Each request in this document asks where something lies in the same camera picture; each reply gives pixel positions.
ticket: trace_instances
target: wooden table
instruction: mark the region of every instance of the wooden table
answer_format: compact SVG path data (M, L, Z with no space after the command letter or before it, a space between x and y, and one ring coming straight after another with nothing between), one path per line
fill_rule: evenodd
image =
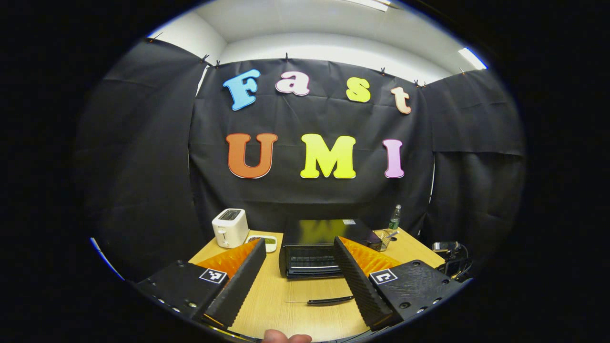
M383 254L400 262L422 260L436 268L444 260L417 239L398 229L397 240L391 242ZM354 336L368 331L356 302L332 306L307 306L311 299L338 298L351 295L344 278L318 280L287 280L279 273L279 249L282 233L250 230L249 234L274 236L278 240L276 251L267 254L265 262L233 326L229 330L254 338L263 338L266 329L276 329L290 337L293 334L308 334L313 342L329 341ZM190 263L201 262L226 251L212 239L194 255Z

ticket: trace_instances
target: fluorescent light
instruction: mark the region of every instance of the fluorescent light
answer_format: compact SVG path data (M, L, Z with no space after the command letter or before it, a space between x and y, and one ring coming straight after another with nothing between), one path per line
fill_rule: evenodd
M464 56L464 58L467 59L468 62L470 62L470 64L472 64L476 69L487 69L483 62L481 62L481 60L479 60L468 48L464 48L458 52Z
M387 6L380 3L379 1L375 1L375 0L344 0L344 1L349 1L349 2L353 2L355 4L360 4L360 5L364 5L364 6L369 6L371 8L374 8L376 10L380 10L380 11L387 11Z

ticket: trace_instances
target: black cloth backdrop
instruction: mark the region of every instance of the black cloth backdrop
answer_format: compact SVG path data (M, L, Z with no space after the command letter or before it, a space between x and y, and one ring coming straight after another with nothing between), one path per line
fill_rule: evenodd
M177 46L145 40L106 74L82 114L75 181L91 236L127 279L188 261L205 244L187 151L204 66Z
M238 111L222 83L257 69L256 101ZM310 93L275 89L280 74L310 77ZM364 78L371 100L350 101L346 80ZM409 115L390 89L409 94ZM256 135L274 133L273 163L259 179L242 179L227 165L225 137L245 133L246 163L257 165ZM320 134L331 148L338 136L356 139L354 179L303 179L303 134ZM388 179L384 139L402 141L405 176ZM387 227L394 205L401 227L426 244L457 240L474 258L476 274L508 235L525 178L525 138L516 106L489 70L457 74L426 87L366 68L320 60L249 60L210 68L195 100L190 132L191 180L202 229L224 208L244 208L251 228L281 232L287 218L363 219ZM431 190L434 173L434 191Z

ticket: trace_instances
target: white toaster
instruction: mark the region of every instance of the white toaster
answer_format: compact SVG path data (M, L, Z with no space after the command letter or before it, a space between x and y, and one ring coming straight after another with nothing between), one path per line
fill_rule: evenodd
M238 247L248 237L246 211L236 208L225 209L212 220L212 227L216 235L216 243L219 246L223 248Z

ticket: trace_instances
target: blue letter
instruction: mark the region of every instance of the blue letter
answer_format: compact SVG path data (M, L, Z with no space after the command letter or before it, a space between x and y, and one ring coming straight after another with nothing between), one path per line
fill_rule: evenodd
M233 110L243 109L256 100L254 95L248 94L248 90L256 92L258 86L256 85L256 81L252 78L258 78L259 76L260 71L252 69L224 82L223 86L229 89L231 96L233 97L233 106L231 106Z

